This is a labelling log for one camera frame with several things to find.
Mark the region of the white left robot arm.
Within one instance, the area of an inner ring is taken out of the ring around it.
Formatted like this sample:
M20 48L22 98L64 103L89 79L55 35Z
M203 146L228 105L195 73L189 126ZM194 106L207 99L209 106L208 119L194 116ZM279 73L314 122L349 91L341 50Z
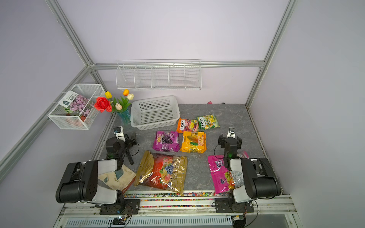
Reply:
M106 141L105 159L68 164L56 190L56 201L121 203L122 194L136 177L136 173L124 164L124 159L134 163L130 149L137 144L135 135L117 133Z

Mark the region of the orange Fox's candy bag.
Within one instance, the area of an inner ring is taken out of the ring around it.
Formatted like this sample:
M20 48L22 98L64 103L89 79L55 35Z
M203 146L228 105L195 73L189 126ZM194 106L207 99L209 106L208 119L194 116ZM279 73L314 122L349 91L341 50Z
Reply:
M182 119L178 120L178 125L176 131L178 133L183 132L198 132L199 124L196 119Z

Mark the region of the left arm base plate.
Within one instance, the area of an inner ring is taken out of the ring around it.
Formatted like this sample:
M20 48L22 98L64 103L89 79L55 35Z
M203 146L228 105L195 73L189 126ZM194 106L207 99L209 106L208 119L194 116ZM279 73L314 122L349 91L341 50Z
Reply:
M139 199L125 199L123 203L101 205L100 215L136 215L140 208Z

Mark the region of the purple grape candy bag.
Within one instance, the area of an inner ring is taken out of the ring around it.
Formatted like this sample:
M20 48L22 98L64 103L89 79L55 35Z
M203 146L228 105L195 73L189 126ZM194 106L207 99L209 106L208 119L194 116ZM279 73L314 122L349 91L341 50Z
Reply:
M178 132L156 132L153 149L160 152L177 152L180 150Z

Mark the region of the white plastic perforated basket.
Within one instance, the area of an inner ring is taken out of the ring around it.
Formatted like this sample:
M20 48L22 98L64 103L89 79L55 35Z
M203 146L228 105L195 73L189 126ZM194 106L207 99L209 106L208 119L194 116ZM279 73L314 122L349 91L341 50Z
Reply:
M176 124L180 110L176 97L165 96L137 100L131 107L131 126L150 130Z

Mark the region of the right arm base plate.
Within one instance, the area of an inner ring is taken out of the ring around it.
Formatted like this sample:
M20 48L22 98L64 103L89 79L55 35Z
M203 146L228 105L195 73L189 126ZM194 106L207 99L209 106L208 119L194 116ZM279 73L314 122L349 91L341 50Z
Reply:
M230 198L215 198L214 208L216 213L252 213L254 212L253 205L250 202L237 203Z

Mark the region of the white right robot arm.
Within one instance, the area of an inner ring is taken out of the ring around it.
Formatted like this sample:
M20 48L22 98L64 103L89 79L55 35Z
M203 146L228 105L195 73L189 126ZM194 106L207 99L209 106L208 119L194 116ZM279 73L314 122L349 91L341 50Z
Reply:
M231 196L233 202L244 203L256 199L272 199L281 195L281 185L267 158L240 158L238 150L242 139L232 135L218 138L218 145L224 149L223 164L243 181L235 187Z

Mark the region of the yellow mango candy bag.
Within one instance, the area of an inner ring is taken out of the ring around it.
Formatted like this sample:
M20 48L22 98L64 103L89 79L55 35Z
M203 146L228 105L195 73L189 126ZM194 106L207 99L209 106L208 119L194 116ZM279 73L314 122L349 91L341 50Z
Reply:
M183 132L180 151L183 153L200 153L207 150L205 132Z

